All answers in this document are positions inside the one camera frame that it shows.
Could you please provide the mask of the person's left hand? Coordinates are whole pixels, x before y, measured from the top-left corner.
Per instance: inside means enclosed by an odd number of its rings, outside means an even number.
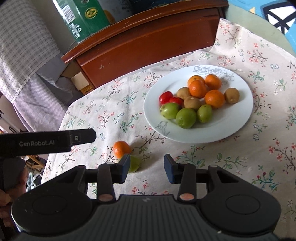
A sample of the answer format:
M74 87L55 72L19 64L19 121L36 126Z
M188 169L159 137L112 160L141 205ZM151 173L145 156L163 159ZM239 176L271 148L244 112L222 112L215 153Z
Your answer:
M1 159L1 174L10 178L14 185L1 189L1 220L5 227L14 227L11 217L11 203L26 193L28 170L25 161L20 157Z

